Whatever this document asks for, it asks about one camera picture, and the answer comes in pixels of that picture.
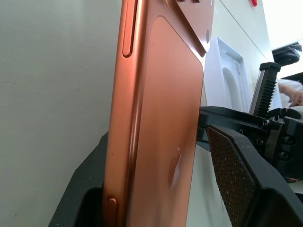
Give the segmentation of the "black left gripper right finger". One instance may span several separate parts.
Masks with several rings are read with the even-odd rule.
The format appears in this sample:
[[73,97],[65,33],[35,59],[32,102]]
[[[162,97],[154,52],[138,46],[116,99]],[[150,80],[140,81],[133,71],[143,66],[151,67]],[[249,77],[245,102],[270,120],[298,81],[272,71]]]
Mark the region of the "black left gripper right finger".
[[207,136],[232,227],[303,227],[303,203],[247,137],[215,126]]

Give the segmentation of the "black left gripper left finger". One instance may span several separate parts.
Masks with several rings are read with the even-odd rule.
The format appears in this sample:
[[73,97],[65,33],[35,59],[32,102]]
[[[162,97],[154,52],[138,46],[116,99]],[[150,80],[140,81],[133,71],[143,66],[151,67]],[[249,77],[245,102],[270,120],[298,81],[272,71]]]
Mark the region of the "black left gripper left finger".
[[74,171],[48,227],[103,227],[107,139],[106,133]]

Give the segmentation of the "finger of the ribbed black right gripper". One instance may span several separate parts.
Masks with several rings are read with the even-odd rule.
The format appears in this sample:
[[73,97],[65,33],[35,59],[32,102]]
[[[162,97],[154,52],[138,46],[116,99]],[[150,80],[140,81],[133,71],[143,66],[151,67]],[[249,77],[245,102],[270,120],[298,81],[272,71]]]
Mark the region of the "finger of the ribbed black right gripper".
[[257,97],[257,116],[267,118],[281,65],[267,62],[260,65],[260,86]]

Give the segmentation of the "rose gold smartphone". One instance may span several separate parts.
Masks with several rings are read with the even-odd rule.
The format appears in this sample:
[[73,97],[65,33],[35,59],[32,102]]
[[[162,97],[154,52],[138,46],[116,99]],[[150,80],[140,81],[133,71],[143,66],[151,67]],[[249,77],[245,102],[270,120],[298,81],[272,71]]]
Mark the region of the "rose gold smartphone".
[[215,0],[122,0],[103,227],[186,227]]

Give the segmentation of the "bystander's bare hand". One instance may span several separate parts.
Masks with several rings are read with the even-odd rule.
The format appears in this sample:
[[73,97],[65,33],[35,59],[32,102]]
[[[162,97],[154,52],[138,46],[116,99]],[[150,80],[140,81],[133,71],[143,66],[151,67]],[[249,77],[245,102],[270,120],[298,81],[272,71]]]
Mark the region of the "bystander's bare hand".
[[289,107],[303,106],[303,92],[290,88],[287,96],[289,97]]

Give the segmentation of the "blurred dark background object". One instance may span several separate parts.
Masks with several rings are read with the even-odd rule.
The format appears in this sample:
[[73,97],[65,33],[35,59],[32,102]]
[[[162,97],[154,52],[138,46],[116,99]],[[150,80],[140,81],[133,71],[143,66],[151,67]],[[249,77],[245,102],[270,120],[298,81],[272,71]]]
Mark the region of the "blurred dark background object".
[[296,42],[272,51],[274,62],[281,66],[297,63],[300,60],[302,46]]

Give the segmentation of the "white plastic tray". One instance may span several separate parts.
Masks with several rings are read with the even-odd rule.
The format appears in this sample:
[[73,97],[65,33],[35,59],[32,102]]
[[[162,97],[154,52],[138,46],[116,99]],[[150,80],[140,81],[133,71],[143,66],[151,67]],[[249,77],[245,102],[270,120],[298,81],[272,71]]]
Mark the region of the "white plastic tray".
[[213,38],[204,71],[207,105],[247,112],[245,79],[242,55],[221,38]]

